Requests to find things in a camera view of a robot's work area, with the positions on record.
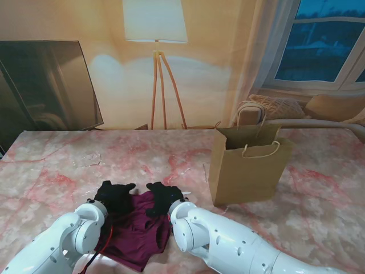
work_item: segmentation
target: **table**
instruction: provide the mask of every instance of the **table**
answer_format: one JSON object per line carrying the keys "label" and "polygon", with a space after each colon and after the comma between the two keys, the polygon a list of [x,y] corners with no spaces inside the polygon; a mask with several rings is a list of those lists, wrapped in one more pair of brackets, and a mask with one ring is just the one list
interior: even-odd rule
{"label": "table", "polygon": [[[23,132],[0,161],[0,270],[34,236],[92,198],[103,180],[163,181],[307,263],[365,273],[365,148],[349,130],[285,129],[297,145],[271,200],[215,208],[213,130]],[[89,257],[76,266],[78,273]],[[134,271],[99,256],[88,273]],[[170,239],[144,273],[213,273]]]}

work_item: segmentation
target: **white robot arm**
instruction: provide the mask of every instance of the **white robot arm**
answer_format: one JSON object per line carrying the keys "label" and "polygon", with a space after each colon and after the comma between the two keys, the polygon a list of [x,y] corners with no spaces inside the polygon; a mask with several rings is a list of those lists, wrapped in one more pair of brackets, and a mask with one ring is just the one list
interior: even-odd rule
{"label": "white robot arm", "polygon": [[105,206],[89,200],[58,218],[6,266],[2,274],[72,274],[83,254],[96,247],[107,217]]}
{"label": "white robot arm", "polygon": [[[181,199],[169,215],[178,247],[220,274],[345,274],[299,261],[272,247],[250,228]],[[92,252],[107,217],[105,206],[89,200],[38,235],[2,274],[72,274],[83,254]]]}
{"label": "white robot arm", "polygon": [[345,274],[315,267],[271,246],[250,228],[184,199],[169,210],[176,243],[220,274]]}

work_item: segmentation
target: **maroon cloth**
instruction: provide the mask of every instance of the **maroon cloth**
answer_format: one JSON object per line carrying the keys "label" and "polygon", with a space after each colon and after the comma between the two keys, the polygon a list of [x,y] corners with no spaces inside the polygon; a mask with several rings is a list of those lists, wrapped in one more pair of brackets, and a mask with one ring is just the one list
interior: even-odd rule
{"label": "maroon cloth", "polygon": [[106,242],[113,224],[113,234],[103,255],[142,272],[149,258],[165,250],[170,236],[170,223],[167,216],[150,218],[146,209],[154,206],[153,193],[132,195],[134,210],[124,216],[113,214],[106,222],[106,229],[100,237],[100,244]]}

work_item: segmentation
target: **lamp shade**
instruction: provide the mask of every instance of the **lamp shade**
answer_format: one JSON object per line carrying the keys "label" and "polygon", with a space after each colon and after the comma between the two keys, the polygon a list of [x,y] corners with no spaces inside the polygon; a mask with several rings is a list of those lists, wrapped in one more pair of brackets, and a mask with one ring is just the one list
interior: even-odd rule
{"label": "lamp shade", "polygon": [[181,0],[123,0],[125,39],[187,43]]}

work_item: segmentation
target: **sofa armrest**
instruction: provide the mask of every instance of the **sofa armrest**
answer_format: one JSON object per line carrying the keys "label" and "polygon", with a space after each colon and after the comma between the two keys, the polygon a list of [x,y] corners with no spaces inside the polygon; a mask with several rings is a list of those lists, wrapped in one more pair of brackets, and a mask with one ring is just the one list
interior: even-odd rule
{"label": "sofa armrest", "polygon": [[248,124],[258,124],[260,120],[263,118],[263,109],[257,103],[254,102],[244,102],[242,105],[238,107],[236,112],[236,123],[237,120],[239,126],[245,126]]}
{"label": "sofa armrest", "polygon": [[346,128],[351,130],[362,143],[365,143],[365,127],[359,124],[316,119],[277,119],[267,120],[265,124],[280,124],[282,128]]}

